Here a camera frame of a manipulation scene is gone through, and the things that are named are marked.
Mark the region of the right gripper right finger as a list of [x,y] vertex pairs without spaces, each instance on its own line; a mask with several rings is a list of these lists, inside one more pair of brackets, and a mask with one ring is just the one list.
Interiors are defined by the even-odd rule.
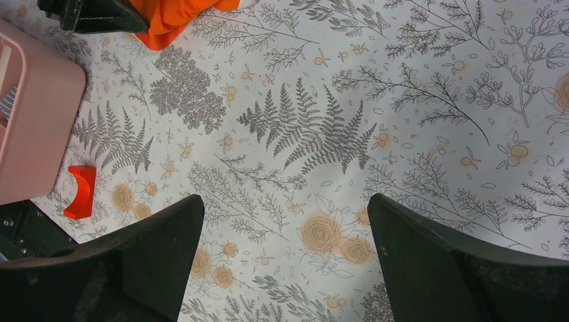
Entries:
[[567,321],[568,262],[497,246],[375,194],[368,215],[396,321]]

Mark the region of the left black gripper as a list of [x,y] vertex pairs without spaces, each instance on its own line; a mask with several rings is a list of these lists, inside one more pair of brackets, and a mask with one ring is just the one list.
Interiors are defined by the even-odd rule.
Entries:
[[60,29],[78,34],[109,32],[143,33],[148,22],[124,0],[38,0],[46,17],[56,20]]

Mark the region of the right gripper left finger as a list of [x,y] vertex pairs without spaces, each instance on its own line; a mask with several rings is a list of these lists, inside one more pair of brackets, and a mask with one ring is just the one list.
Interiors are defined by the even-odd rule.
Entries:
[[199,195],[48,257],[1,265],[2,321],[176,321],[205,218]]

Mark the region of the orange underwear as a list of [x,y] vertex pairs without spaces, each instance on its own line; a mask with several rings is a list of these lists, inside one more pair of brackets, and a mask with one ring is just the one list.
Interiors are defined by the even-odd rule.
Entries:
[[200,13],[214,8],[232,11],[256,4],[238,0],[130,0],[142,18],[148,22],[147,32],[135,36],[150,50],[169,46]]

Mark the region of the grey striped underwear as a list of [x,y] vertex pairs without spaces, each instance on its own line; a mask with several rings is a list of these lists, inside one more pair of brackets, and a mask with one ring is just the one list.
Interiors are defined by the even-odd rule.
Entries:
[[17,94],[17,86],[14,86],[1,100],[1,112],[6,119],[9,119]]

